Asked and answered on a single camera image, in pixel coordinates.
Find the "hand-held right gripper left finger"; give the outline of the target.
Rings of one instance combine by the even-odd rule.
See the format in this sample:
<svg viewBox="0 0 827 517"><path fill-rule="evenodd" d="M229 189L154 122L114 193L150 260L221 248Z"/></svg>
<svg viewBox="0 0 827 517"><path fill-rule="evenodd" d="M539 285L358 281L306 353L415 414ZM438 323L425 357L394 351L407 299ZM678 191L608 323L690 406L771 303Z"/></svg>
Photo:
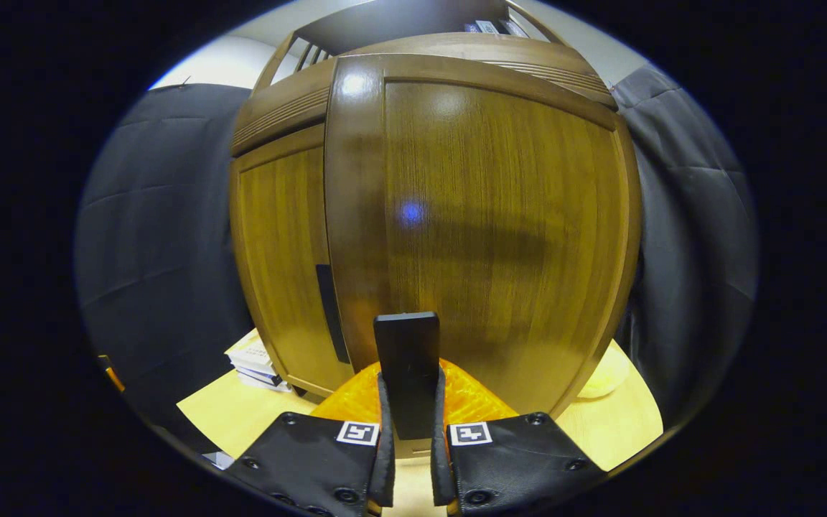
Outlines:
<svg viewBox="0 0 827 517"><path fill-rule="evenodd" d="M395 439L381 367L351 379L375 405L374 422L280 413L226 469L239 487L271 498L280 516L380 516L393 506Z"/></svg>

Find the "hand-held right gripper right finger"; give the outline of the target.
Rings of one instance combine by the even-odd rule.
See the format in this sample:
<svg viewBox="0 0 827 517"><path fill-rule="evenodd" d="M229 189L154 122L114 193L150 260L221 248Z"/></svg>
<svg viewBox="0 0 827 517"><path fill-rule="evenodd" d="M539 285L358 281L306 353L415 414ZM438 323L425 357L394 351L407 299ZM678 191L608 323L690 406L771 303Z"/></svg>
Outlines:
<svg viewBox="0 0 827 517"><path fill-rule="evenodd" d="M432 494L449 516L548 516L606 479L552 416L509 412L450 361L437 375Z"/></svg>

